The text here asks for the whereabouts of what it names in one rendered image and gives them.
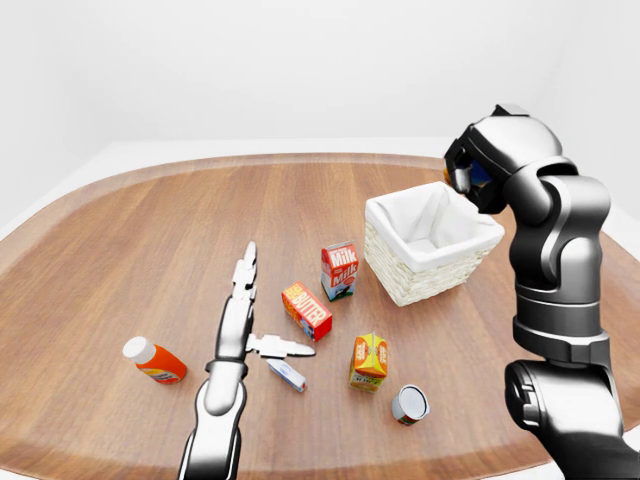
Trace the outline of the orange bottle with white cap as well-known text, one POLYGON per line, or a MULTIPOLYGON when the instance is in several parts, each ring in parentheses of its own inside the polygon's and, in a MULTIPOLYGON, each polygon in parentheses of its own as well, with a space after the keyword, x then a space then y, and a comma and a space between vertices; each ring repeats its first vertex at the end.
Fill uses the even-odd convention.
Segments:
POLYGON ((122 353, 133 361, 140 371, 161 384, 179 382, 187 372, 186 365, 175 355, 143 336, 128 340, 122 353))

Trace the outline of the silver robot left hand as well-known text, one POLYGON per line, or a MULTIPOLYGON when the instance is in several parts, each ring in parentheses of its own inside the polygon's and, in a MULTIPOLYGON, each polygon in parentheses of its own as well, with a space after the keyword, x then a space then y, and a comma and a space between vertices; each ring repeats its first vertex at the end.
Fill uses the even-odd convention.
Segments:
POLYGON ((315 356, 316 352, 310 346, 287 341, 274 334, 264 334, 261 338, 252 334, 256 276, 257 246, 254 241, 250 241, 244 257, 236 263, 232 294, 224 306, 214 359, 243 362, 250 352, 272 359, 315 356))

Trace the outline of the silver robot right hand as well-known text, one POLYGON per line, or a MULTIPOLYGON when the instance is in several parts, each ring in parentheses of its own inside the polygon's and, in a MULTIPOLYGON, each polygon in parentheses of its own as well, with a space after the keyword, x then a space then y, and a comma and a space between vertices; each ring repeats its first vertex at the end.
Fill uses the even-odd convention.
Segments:
POLYGON ((495 214, 506 206, 528 226, 541 224, 553 201, 543 187, 544 175, 576 175, 576 165, 562 155, 562 146, 541 121, 511 106, 469 125, 445 154, 445 162, 475 160, 492 181, 463 194, 481 213, 495 214))

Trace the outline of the small white blue box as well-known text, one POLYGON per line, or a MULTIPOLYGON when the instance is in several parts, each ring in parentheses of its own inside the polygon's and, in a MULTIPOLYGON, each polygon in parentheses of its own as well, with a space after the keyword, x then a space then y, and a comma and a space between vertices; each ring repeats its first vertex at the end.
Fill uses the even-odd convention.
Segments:
POLYGON ((303 392, 306 388, 306 378, 293 367, 281 359, 268 359, 269 368, 280 376, 285 382, 296 391, 303 392))

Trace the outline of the tin with red green label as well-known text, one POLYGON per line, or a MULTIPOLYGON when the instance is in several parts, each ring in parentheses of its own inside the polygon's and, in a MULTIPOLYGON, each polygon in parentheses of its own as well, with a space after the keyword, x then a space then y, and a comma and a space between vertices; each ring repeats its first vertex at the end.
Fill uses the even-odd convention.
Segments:
POLYGON ((394 419, 404 425, 413 425, 430 413, 424 392, 413 384, 404 385, 392 400, 394 419))

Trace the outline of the red white milk carton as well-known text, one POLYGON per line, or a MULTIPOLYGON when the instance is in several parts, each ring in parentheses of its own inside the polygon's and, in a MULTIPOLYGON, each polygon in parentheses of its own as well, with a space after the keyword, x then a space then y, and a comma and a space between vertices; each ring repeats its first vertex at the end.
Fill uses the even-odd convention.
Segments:
POLYGON ((354 293, 359 260, 353 241, 321 250, 321 284, 330 301, 354 293))

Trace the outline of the orange juice carton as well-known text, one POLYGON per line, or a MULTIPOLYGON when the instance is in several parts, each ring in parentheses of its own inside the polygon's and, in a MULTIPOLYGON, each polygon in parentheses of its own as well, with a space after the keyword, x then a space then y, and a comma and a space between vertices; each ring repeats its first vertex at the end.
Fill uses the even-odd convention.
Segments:
POLYGON ((357 336, 350 364, 349 386, 377 392, 387 374, 387 342, 374 332, 357 336))

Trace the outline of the tin with blue orange label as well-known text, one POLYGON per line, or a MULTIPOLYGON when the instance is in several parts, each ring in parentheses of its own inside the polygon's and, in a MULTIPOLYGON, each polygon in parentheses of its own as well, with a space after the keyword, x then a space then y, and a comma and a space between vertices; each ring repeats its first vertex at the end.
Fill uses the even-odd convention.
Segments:
POLYGON ((469 194, 492 181, 489 173, 475 160, 453 164, 446 161, 444 177, 447 184, 461 194, 469 194))

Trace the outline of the white woven basket with liner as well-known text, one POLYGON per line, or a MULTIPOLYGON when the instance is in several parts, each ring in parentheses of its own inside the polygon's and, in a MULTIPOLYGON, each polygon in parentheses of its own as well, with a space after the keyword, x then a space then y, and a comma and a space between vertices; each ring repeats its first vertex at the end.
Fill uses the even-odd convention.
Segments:
POLYGON ((370 198, 364 257, 396 305, 466 281, 504 228, 442 182, 370 198))

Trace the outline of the red orange butter box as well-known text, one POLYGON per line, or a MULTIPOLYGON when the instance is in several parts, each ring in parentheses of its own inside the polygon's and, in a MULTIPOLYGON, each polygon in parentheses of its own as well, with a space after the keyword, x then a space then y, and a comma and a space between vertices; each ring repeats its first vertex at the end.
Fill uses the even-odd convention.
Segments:
POLYGON ((314 342, 331 330, 331 312, 301 282, 287 287, 282 301, 287 313, 314 342))

